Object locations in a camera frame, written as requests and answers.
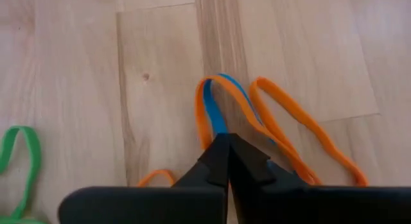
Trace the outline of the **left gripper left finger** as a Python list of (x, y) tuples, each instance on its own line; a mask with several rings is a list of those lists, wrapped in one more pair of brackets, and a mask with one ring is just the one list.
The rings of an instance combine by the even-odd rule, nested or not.
[(171, 187), (84, 187), (66, 196), (60, 224), (226, 224), (229, 136), (219, 134)]

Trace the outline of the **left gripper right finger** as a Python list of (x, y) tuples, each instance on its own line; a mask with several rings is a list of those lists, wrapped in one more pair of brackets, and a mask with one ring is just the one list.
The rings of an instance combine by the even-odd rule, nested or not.
[(309, 185), (231, 134), (239, 224), (411, 224), (411, 187)]

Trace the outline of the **orange rubber band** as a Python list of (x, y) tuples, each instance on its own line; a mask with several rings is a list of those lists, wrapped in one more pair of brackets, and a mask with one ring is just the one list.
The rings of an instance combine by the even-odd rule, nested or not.
[(138, 183), (137, 187), (144, 187), (150, 183), (150, 181), (156, 176), (164, 176), (170, 185), (173, 185), (176, 182), (176, 179), (173, 173), (168, 169), (157, 169), (151, 173), (144, 176)]
[(319, 177), (300, 158), (297, 150), (285, 136), (276, 123), (273, 115), (258, 95), (258, 88), (251, 84), (249, 93), (228, 74), (219, 73), (207, 76), (197, 85), (195, 96), (195, 116), (203, 149), (208, 148), (213, 138), (212, 134), (227, 132), (222, 113), (211, 94), (212, 82), (219, 83), (240, 104), (248, 122), (259, 132), (274, 141), (283, 154), (286, 155), (296, 173), (307, 183), (320, 185)]
[(277, 143), (277, 146), (288, 157), (295, 172), (300, 178), (311, 185), (320, 185), (322, 183), (314, 171), (302, 161), (297, 150), (293, 147), (287, 136), (285, 136), (283, 130), (279, 127), (274, 116), (270, 113), (268, 107), (261, 98), (259, 90), (267, 93), (295, 120), (308, 128), (317, 137), (323, 149), (352, 174), (354, 185), (360, 187), (369, 185), (366, 176), (360, 168), (338, 150), (325, 130), (307, 112), (305, 112), (291, 96), (274, 82), (263, 77), (256, 78), (249, 87), (250, 100), (254, 108), (257, 110), (265, 128), (274, 136), (274, 141)]

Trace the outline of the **blue rubber band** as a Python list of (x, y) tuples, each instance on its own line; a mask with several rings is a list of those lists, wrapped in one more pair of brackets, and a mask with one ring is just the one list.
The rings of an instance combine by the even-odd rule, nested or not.
[(225, 73), (206, 76), (198, 83), (195, 96), (195, 119), (202, 149), (207, 149), (217, 134), (228, 133), (223, 114), (211, 92), (213, 81), (219, 83), (228, 92), (233, 92), (232, 96), (239, 100), (240, 107), (246, 108), (244, 111), (246, 118), (254, 119), (259, 126), (264, 128), (255, 106), (243, 87), (233, 77)]

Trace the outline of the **green rubber band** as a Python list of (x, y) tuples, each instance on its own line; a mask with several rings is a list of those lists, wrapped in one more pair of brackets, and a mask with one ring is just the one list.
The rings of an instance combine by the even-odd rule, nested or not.
[(3, 173), (9, 165), (13, 147), (19, 132), (23, 134), (26, 147), (28, 149), (30, 156), (30, 168), (20, 202), (17, 204), (11, 215), (0, 216), (0, 224), (45, 224), (41, 221), (23, 217), (42, 164), (42, 150), (40, 141), (36, 131), (32, 127), (11, 126), (5, 131), (0, 143), (0, 174)]

